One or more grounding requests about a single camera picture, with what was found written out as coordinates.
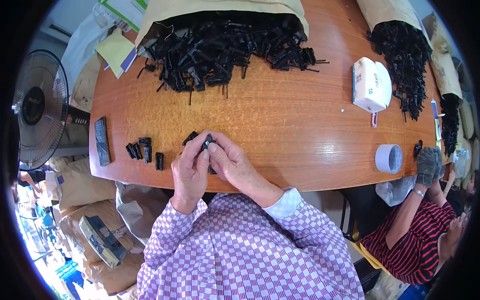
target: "wrinkled hand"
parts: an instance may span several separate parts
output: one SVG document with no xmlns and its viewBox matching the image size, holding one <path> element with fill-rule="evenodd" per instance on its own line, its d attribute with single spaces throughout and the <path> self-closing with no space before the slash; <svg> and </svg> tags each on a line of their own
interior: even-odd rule
<svg viewBox="0 0 480 300">
<path fill-rule="evenodd" d="M 208 145 L 210 162 L 221 179 L 230 182 L 261 207 L 269 207 L 282 197 L 283 191 L 255 170 L 241 147 L 222 133 L 210 134 L 216 141 Z"/>
<path fill-rule="evenodd" d="M 209 153 L 201 151 L 208 132 L 204 131 L 189 141 L 179 159 L 172 162 L 175 194 L 170 202 L 176 211 L 189 215 L 202 198 L 207 187 Z"/>
<path fill-rule="evenodd" d="M 424 147 L 417 156 L 417 183 L 429 188 L 436 171 L 436 154 L 433 148 Z"/>
<path fill-rule="evenodd" d="M 440 172 L 442 171 L 442 151 L 439 147 L 434 147 L 433 152 L 435 153 L 435 173 L 433 174 L 433 179 L 440 179 Z"/>
</svg>

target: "fan grille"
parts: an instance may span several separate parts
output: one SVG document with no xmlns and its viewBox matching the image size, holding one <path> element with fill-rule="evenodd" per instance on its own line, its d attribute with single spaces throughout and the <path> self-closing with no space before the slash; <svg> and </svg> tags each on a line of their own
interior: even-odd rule
<svg viewBox="0 0 480 300">
<path fill-rule="evenodd" d="M 20 129 L 20 170 L 39 168 L 57 149 L 67 119 L 67 76 L 53 53 L 36 50 L 27 55 L 12 109 Z"/>
</svg>

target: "wristwatch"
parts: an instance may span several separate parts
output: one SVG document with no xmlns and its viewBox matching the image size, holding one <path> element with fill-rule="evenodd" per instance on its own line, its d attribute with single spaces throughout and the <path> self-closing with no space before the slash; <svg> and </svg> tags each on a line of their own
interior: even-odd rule
<svg viewBox="0 0 480 300">
<path fill-rule="evenodd" d="M 425 195 L 419 191 L 419 190 L 413 190 L 415 193 L 417 193 L 418 195 L 420 195 L 422 197 L 422 199 L 425 197 Z"/>
</svg>

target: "tissue box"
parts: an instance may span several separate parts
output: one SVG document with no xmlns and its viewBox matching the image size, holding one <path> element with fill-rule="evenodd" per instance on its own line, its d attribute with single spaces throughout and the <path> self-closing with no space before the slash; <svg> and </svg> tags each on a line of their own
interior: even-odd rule
<svg viewBox="0 0 480 300">
<path fill-rule="evenodd" d="M 353 64 L 353 104 L 374 113 L 387 108 L 392 96 L 392 81 L 380 62 L 362 57 Z"/>
</svg>

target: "white tape roll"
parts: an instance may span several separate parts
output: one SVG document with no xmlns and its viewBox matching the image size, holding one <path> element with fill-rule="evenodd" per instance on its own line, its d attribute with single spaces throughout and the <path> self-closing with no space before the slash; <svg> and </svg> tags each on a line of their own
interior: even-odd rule
<svg viewBox="0 0 480 300">
<path fill-rule="evenodd" d="M 402 149 L 396 144 L 378 146 L 375 153 L 375 165 L 381 172 L 396 174 L 402 167 Z"/>
</svg>

